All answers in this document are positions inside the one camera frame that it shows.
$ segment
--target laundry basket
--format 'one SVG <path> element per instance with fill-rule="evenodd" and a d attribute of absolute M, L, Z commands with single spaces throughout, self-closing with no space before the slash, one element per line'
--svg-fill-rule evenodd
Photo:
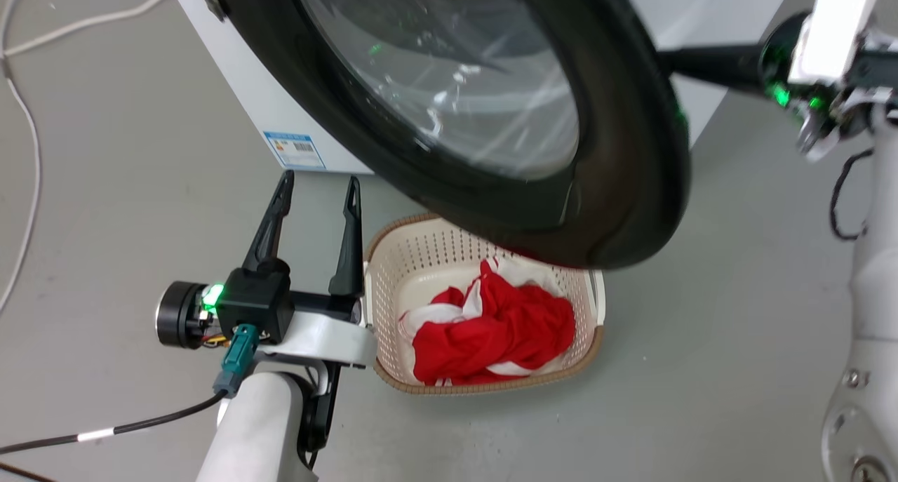
<path fill-rule="evenodd" d="M 414 348 L 398 332 L 398 317 L 430 303 L 450 286 L 466 290 L 481 260 L 501 256 L 529 267 L 551 268 L 574 307 L 577 334 L 562 354 L 561 369 L 518 380 L 471 386 L 424 386 L 415 379 Z M 377 335 L 376 373 L 398 390 L 424 395 L 463 395 L 539 386 L 584 370 L 602 344 L 605 296 L 602 274 L 551 267 L 477 238 L 432 214 L 397 220 L 372 240 L 366 252 L 363 315 Z"/>

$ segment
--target barcode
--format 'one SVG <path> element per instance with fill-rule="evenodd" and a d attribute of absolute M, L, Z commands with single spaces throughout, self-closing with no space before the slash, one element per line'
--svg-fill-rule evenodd
<path fill-rule="evenodd" d="M 293 142 L 293 146 L 296 147 L 298 152 L 315 152 L 314 147 L 311 146 L 311 143 L 307 141 L 295 141 Z"/>

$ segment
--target washing machine door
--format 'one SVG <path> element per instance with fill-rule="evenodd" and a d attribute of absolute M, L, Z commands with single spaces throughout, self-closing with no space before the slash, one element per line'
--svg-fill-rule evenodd
<path fill-rule="evenodd" d="M 334 138 L 463 229 L 566 267 L 653 255 L 688 137 L 628 0 L 208 0 Z"/>

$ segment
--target black cable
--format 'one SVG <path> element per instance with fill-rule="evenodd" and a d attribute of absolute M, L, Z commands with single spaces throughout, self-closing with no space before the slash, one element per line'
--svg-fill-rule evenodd
<path fill-rule="evenodd" d="M 833 230 L 833 235 L 835 235 L 837 239 L 840 239 L 843 242 L 853 242 L 857 240 L 857 237 L 860 236 L 860 233 L 846 235 L 839 227 L 839 217 L 836 215 L 836 205 L 839 203 L 841 188 L 843 188 L 843 185 L 845 184 L 847 174 L 851 172 L 851 166 L 854 166 L 854 163 L 858 162 L 860 159 L 869 158 L 870 156 L 873 156 L 872 147 L 865 150 L 865 152 L 857 153 L 847 159 L 847 161 L 845 161 L 845 165 L 843 166 L 843 172 L 841 173 L 841 175 L 839 175 L 839 179 L 836 180 L 836 185 L 833 188 L 833 198 L 830 199 L 830 229 Z"/>
<path fill-rule="evenodd" d="M 26 469 L 15 468 L 14 466 L 8 465 L 6 463 L 0 463 L 0 470 L 12 473 L 13 475 L 21 476 L 22 478 L 28 478 L 29 480 L 35 480 L 36 482 L 57 482 L 54 479 L 46 478 L 45 476 L 38 475 L 37 473 L 32 473 Z"/>
<path fill-rule="evenodd" d="M 309 455 L 309 453 L 305 453 L 304 451 L 302 451 L 302 453 L 299 453 L 299 462 L 301 462 L 302 466 L 305 466 L 305 468 L 308 469 L 309 471 L 312 471 L 312 469 L 315 468 L 315 462 L 317 460 L 318 460 L 318 451 L 317 450 L 315 450 L 314 453 L 311 453 L 311 455 Z"/>
<path fill-rule="evenodd" d="M 131 431 L 137 431 L 149 427 L 157 427 L 157 425 L 160 424 L 177 421 L 177 419 L 182 419 L 189 415 L 196 414 L 196 412 L 201 412 L 203 410 L 206 410 L 207 408 L 210 408 L 212 405 L 215 405 L 216 403 L 221 401 L 226 395 L 227 392 L 221 391 L 212 396 L 212 398 L 206 399 L 206 401 L 200 403 L 199 405 L 190 406 L 190 408 L 185 408 L 180 412 L 163 415 L 161 417 L 155 417 L 153 419 L 147 419 L 145 421 L 132 422 L 132 424 L 125 424 L 121 425 L 121 427 L 112 428 L 112 434 L 115 435 L 130 433 Z M 57 436 L 55 438 L 47 438 L 44 440 L 25 441 L 24 443 L 16 443 L 13 445 L 7 445 L 6 447 L 0 447 L 0 455 L 19 453 L 22 450 L 39 449 L 40 447 L 51 447 L 52 445 L 62 445 L 64 443 L 76 443 L 77 441 L 77 434 Z"/>

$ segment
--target concrete floor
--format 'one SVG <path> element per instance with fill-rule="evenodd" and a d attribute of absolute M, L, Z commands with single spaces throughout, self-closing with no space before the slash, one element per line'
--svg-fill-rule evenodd
<path fill-rule="evenodd" d="M 10 44 L 143 0 L 22 0 Z M 786 0 L 782 12 L 812 0 Z M 109 427 L 205 399 L 220 354 L 162 347 L 154 306 L 176 279 L 237 265 L 279 168 L 174 0 L 12 61 L 44 144 L 22 281 L 0 319 L 0 444 Z M 819 427 L 850 337 L 850 246 L 826 212 L 841 163 L 796 155 L 796 125 L 729 95 L 694 149 L 692 200 L 659 255 L 606 275 L 606 339 L 568 382 L 418 399 L 347 371 L 325 480 L 814 480 Z M 25 118 L 0 90 L 0 281 L 32 190 Z M 846 184 L 865 210 L 867 166 Z M 340 246 L 342 175 L 301 174 L 283 256 L 324 291 Z M 363 179 L 366 238 L 420 211 Z M 65 482 L 189 481 L 212 411 L 99 444 L 4 462 Z M 12 480 L 0 474 L 0 480 Z"/>

